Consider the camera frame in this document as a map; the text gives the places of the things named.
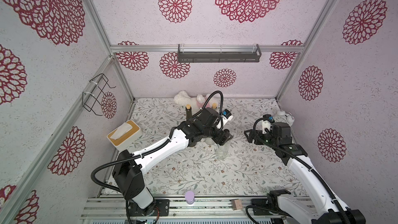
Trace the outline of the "clear plastic bottle blue label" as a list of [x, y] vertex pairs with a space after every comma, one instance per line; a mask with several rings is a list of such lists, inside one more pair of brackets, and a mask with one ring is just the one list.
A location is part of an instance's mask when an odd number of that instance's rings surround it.
[[215, 145], [215, 155], [218, 160], [224, 160], [230, 148], [230, 142], [226, 142], [224, 145]]

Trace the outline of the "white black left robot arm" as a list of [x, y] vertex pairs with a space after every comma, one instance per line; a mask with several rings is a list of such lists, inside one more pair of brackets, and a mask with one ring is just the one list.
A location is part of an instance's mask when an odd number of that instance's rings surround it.
[[205, 108], [196, 116], [173, 127], [169, 136], [140, 151], [122, 151], [114, 165], [112, 177], [125, 200], [135, 203], [140, 209], [152, 209], [155, 200], [147, 188], [144, 175], [158, 163], [176, 152], [193, 147], [204, 138], [211, 138], [223, 146], [232, 138], [224, 126], [233, 118], [225, 109], [221, 113]]

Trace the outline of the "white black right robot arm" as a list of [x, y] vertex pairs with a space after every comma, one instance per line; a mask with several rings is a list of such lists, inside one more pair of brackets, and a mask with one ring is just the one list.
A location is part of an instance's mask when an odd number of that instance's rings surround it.
[[285, 215], [299, 224], [364, 224], [365, 216], [350, 208], [329, 187], [313, 166], [304, 148], [292, 142], [290, 126], [260, 118], [254, 127], [244, 131], [249, 143], [271, 148], [283, 164], [293, 172], [308, 193], [313, 207], [300, 202], [286, 189], [273, 190], [267, 194], [267, 204], [257, 209]]

